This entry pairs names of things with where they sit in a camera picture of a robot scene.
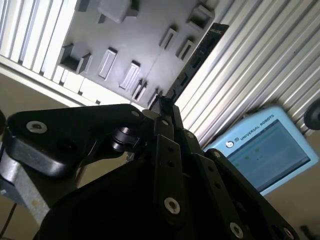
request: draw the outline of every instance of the cable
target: cable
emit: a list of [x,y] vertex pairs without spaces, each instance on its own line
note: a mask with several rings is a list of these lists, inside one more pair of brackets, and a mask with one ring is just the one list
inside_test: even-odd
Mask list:
[[13,204],[13,206],[12,206],[12,208],[11,208],[11,211],[10,211],[10,213],[9,213],[9,216],[8,216],[8,218],[6,219],[6,222],[5,222],[5,224],[4,224],[4,226],[3,226],[2,230],[1,230],[0,239],[3,239],[3,238],[4,238],[5,231],[7,230],[7,227],[8,227],[8,225],[9,225],[9,223],[10,223],[10,220],[11,220],[11,218],[12,218],[12,215],[13,215],[14,212],[15,212],[16,206],[17,206],[17,204],[15,203],[15,204]]

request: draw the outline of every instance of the light blue casing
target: light blue casing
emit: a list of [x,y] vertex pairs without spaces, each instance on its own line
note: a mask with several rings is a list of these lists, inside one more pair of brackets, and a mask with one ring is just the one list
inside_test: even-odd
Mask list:
[[264,110],[261,110],[251,116],[246,117],[245,119],[235,124],[232,128],[226,131],[219,138],[217,138],[214,142],[209,144],[204,151],[206,151],[207,149],[215,148],[221,151],[226,157],[228,157],[241,146],[245,145],[252,138],[258,135],[261,131],[266,129],[269,125],[274,123],[276,120],[278,120],[288,131],[288,133],[301,147],[301,149],[304,151],[304,153],[307,155],[310,161],[306,162],[298,169],[295,169],[288,175],[284,176],[277,182],[262,190],[261,194],[266,195],[267,193],[276,189],[277,187],[292,179],[296,175],[302,173],[304,170],[310,168],[319,160],[319,157],[317,156],[315,151],[308,144],[304,136],[297,129],[297,127],[294,125],[294,123],[291,121],[291,119],[287,116],[287,114],[283,111],[281,107],[272,106]]

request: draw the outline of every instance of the touchscreen display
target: touchscreen display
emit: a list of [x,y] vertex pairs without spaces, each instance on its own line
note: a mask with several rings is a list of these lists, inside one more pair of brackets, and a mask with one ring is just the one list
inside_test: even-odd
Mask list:
[[279,120],[228,159],[259,192],[310,161]]

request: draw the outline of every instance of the black knob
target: black knob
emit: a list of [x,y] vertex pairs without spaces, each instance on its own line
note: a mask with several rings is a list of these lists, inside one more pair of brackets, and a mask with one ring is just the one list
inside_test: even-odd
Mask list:
[[304,113],[304,124],[312,130],[320,130],[320,98],[314,101]]

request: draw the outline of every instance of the silver bolt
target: silver bolt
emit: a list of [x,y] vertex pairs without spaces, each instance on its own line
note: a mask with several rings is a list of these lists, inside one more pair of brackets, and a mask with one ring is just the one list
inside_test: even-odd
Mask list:
[[194,138],[194,135],[193,135],[191,132],[187,132],[186,135],[187,135],[189,138],[191,138],[191,139]]
[[173,215],[177,215],[180,213],[180,205],[179,203],[177,202],[177,200],[175,200],[174,198],[172,197],[167,197],[165,200],[164,200],[164,206],[165,208],[170,212],[172,213]]
[[243,239],[244,238],[244,232],[242,231],[241,227],[239,227],[238,224],[234,222],[230,222],[230,229],[231,232],[238,238]]
[[289,231],[289,229],[287,229],[287,228],[284,227],[283,230],[285,231],[285,233],[288,235],[288,237],[289,237],[290,239],[292,239],[292,240],[295,239],[295,236]]
[[131,113],[132,113],[133,115],[135,115],[136,117],[139,117],[139,116],[140,116],[140,114],[137,113],[136,111],[132,111]]
[[26,128],[34,134],[44,134],[48,128],[41,121],[30,121],[26,124]]
[[169,123],[167,122],[167,121],[165,121],[165,120],[162,120],[161,121],[164,125],[167,125],[167,126],[169,126]]
[[217,159],[221,158],[221,155],[217,151],[214,151],[213,154]]

